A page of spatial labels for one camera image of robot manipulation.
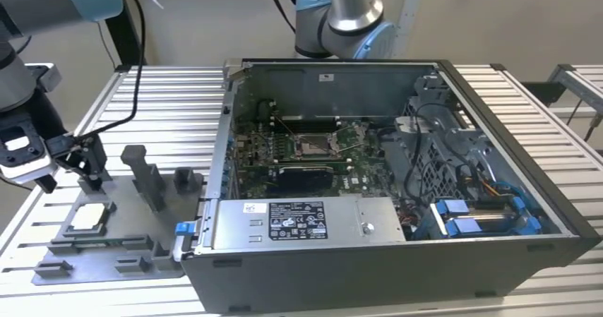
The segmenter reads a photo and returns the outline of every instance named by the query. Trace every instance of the warning label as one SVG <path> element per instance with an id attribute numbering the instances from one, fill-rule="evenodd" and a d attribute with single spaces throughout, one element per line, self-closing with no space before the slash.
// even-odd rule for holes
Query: warning label
<path id="1" fill-rule="evenodd" d="M 328 238 L 323 202 L 270 203 L 270 218 L 274 241 Z"/>

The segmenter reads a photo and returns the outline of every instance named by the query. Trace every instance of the aluminum extrusion table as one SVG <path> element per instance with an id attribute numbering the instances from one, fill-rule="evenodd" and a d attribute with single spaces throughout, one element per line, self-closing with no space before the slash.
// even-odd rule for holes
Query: aluminum extrusion table
<path id="1" fill-rule="evenodd" d="M 591 225 L 603 234 L 603 159 L 507 71 L 457 66 L 538 164 Z M 130 114 L 135 72 L 116 73 L 78 133 Z M 208 175 L 223 99 L 222 68 L 148 66 L 136 118 L 102 135 L 112 174 L 128 174 L 120 152 L 147 147 L 162 172 L 194 167 Z M 0 314 L 31 316 L 212 316 L 187 277 L 36 287 L 34 266 L 47 252 L 79 194 L 76 176 L 58 172 L 59 189 L 36 188 L 0 237 Z M 573 265 L 542 270 L 503 298 L 440 301 L 270 316 L 575 316 L 603 311 L 603 244 Z"/>

